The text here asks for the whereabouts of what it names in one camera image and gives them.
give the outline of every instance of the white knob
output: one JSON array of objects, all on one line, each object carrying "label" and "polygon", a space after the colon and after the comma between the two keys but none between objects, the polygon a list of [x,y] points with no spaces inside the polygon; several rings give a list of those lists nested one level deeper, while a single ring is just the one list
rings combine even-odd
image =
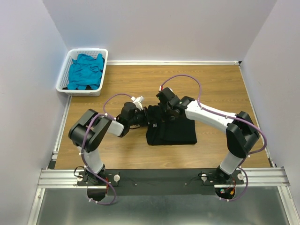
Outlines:
[{"label": "white knob", "polygon": [[120,176],[117,175],[117,174],[114,175],[113,180],[114,180],[115,182],[118,182],[118,181],[120,180]]}]

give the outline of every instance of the blue cloth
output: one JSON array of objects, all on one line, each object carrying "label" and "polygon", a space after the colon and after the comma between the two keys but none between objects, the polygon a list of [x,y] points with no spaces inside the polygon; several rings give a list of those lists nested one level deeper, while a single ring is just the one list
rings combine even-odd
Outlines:
[{"label": "blue cloth", "polygon": [[79,54],[77,60],[73,60],[73,64],[69,70],[69,90],[85,90],[89,85],[93,90],[100,87],[104,59],[102,54],[94,59],[86,54]]}]

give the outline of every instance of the white wall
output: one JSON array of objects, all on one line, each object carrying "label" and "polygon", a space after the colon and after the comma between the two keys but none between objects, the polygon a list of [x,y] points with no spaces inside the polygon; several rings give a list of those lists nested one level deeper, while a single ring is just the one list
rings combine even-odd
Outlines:
[{"label": "white wall", "polygon": [[66,103],[54,86],[67,49],[40,0],[2,1],[0,30],[0,224],[24,225]]},{"label": "white wall", "polygon": [[300,1],[278,0],[241,64],[271,157],[300,212]]},{"label": "white wall", "polygon": [[109,60],[242,60],[276,0],[43,0],[68,49]]}]

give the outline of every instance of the wooden tabletop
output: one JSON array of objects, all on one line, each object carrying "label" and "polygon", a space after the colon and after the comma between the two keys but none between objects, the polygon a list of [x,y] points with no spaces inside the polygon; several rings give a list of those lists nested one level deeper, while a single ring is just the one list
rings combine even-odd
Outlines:
[{"label": "wooden tabletop", "polygon": [[[202,84],[201,102],[222,111],[254,114],[238,66],[166,65],[166,66],[107,66],[105,80],[99,97],[73,97],[67,116],[55,169],[74,169],[83,165],[77,148],[68,138],[70,128],[88,110],[103,112],[103,103],[112,95],[125,92],[135,97],[144,96],[143,106],[157,105],[156,94],[163,81],[172,75],[189,74]],[[170,87],[179,97],[196,98],[198,86],[190,78],[177,77],[164,87]],[[106,110],[117,116],[129,97],[113,98]],[[226,136],[221,131],[196,121],[196,145],[149,146],[147,128],[131,130],[125,137],[106,134],[99,146],[106,168],[213,168],[228,152]],[[262,146],[261,140],[254,150]],[[245,167],[269,167],[265,151],[254,154]]]}]

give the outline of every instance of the teal fabric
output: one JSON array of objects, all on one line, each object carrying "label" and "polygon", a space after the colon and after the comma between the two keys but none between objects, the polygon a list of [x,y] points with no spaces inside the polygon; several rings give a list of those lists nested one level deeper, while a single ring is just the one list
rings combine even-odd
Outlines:
[{"label": "teal fabric", "polygon": [[104,59],[102,54],[94,59],[86,54],[79,54],[77,60],[73,60],[73,64],[69,70],[69,90],[85,90],[89,85],[93,90],[100,86]]}]

